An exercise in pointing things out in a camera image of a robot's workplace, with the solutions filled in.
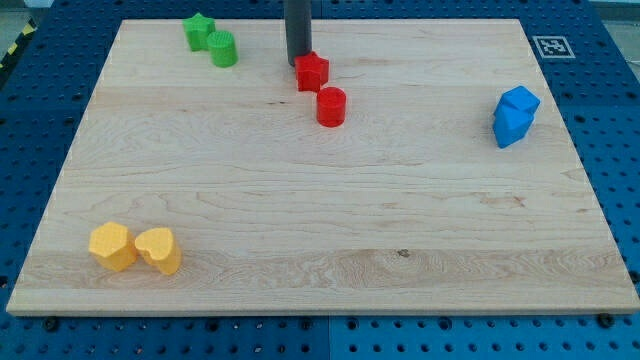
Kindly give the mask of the grey cylindrical robot arm stick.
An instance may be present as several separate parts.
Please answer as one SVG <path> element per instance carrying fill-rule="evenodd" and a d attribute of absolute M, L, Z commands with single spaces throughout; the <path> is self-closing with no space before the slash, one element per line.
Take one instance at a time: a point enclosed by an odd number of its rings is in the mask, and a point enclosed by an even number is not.
<path fill-rule="evenodd" d="M 290 66 L 295 59 L 312 51 L 310 0 L 284 0 L 284 22 L 286 33 L 287 58 Z"/>

